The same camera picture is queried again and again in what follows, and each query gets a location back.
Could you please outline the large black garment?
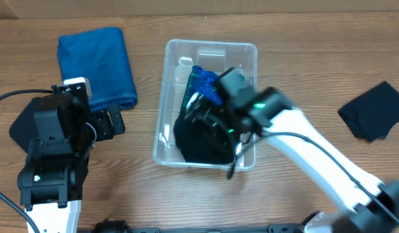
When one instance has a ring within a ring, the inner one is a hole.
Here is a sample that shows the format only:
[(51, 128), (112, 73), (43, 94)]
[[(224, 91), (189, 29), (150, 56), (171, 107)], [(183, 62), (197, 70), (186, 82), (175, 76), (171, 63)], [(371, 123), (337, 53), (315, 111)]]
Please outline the large black garment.
[(174, 124), (176, 146), (186, 162), (204, 164), (230, 164), (234, 161), (234, 151), (237, 145), (217, 145), (189, 123), (185, 123), (185, 111), (180, 110)]

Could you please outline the blue glitter fabric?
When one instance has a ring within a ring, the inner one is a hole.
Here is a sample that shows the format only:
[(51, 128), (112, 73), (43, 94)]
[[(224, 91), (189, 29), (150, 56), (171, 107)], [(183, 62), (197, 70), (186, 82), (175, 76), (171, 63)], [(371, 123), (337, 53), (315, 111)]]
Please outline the blue glitter fabric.
[(192, 67), (189, 74), (185, 94), (181, 103), (181, 110), (184, 111), (188, 101), (194, 93), (202, 94), (217, 106), (223, 104), (222, 98), (216, 91), (214, 82), (218, 79), (218, 75), (212, 71), (205, 71), (198, 65)]

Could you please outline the blue denim cloth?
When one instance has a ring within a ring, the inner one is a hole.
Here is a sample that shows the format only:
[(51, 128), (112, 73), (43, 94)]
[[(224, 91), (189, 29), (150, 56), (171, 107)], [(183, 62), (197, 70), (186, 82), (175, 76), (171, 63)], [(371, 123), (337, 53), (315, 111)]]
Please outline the blue denim cloth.
[(57, 58), (62, 80), (87, 78), (92, 111), (117, 104), (130, 109), (137, 104), (137, 91), (122, 30), (99, 28), (58, 38)]

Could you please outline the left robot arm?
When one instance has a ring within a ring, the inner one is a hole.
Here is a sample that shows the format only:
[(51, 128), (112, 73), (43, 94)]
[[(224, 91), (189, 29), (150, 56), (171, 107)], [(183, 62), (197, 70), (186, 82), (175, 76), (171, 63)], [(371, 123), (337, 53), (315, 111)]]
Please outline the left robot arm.
[(76, 232), (95, 142), (126, 130), (117, 104), (92, 112), (85, 79), (54, 85), (34, 106), (37, 136), (17, 178), (30, 232)]

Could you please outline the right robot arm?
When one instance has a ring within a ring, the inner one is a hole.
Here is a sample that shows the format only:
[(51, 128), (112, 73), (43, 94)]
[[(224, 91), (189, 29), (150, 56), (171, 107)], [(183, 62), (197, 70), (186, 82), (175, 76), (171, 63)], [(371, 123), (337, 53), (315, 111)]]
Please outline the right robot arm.
[(335, 204), (336, 213), (314, 213), (297, 232), (391, 232), (399, 227), (399, 181), (383, 183), (351, 162), (280, 91), (268, 87), (258, 92), (234, 68), (219, 75), (212, 91), (222, 103), (195, 92), (185, 103), (187, 122), (204, 126), (234, 160), (243, 155), (234, 136), (258, 135), (287, 155)]

